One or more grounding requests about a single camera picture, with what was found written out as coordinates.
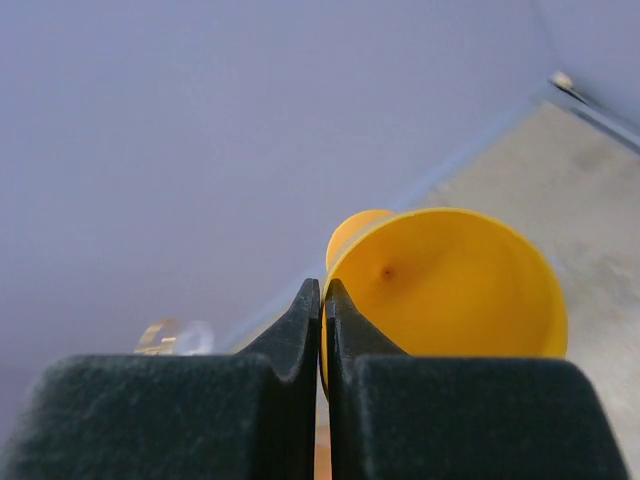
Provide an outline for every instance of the clear plastic object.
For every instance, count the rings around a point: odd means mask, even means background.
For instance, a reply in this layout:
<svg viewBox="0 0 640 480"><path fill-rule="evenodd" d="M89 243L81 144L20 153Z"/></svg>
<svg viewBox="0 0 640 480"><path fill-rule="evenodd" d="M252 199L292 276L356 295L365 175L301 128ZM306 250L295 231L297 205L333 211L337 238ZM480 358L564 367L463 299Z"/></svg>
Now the clear plastic object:
<svg viewBox="0 0 640 480"><path fill-rule="evenodd" d="M207 322L165 318L147 328L135 352L144 355L210 355L215 352L215 335Z"/></svg>

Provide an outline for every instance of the floor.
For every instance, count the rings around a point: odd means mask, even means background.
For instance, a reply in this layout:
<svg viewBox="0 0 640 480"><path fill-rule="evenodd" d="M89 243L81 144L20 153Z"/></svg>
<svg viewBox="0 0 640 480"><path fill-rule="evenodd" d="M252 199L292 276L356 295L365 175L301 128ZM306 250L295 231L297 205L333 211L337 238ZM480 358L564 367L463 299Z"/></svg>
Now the floor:
<svg viewBox="0 0 640 480"><path fill-rule="evenodd" d="M417 207L435 206L498 217L551 260L569 308L568 359L593 382L640 477L640 157L543 102ZM329 478L321 392L316 468Z"/></svg>

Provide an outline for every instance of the yellow funnel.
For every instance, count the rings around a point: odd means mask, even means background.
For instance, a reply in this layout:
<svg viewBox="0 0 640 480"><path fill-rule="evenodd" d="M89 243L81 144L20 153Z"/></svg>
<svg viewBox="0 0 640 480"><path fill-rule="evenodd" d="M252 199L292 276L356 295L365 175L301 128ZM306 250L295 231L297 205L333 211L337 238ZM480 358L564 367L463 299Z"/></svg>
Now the yellow funnel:
<svg viewBox="0 0 640 480"><path fill-rule="evenodd" d="M567 312L549 263L486 215L433 208L347 219L327 247L327 283L412 355L563 358ZM322 375L327 382L326 317Z"/></svg>

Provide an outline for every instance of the gray wall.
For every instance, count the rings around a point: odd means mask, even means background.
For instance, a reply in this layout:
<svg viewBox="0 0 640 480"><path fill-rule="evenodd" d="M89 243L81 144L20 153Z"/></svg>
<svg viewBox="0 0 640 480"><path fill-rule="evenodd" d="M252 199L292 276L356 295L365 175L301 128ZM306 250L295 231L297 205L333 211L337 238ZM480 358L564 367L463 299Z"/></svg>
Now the gray wall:
<svg viewBox="0 0 640 480"><path fill-rule="evenodd" d="M2 2L0 49L0 364L33 371L169 315L228 345L557 66L510 0Z"/></svg>
<svg viewBox="0 0 640 480"><path fill-rule="evenodd" d="M537 1L563 70L577 88L640 126L640 2Z"/></svg>

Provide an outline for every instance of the black foam pad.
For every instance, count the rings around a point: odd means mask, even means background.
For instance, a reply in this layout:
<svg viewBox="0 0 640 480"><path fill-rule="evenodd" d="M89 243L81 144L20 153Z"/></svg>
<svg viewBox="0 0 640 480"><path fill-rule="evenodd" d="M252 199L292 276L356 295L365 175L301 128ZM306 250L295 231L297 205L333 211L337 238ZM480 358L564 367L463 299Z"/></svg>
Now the black foam pad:
<svg viewBox="0 0 640 480"><path fill-rule="evenodd" d="M0 455L0 478L312 478L319 314L308 280L237 355L57 363Z"/></svg>

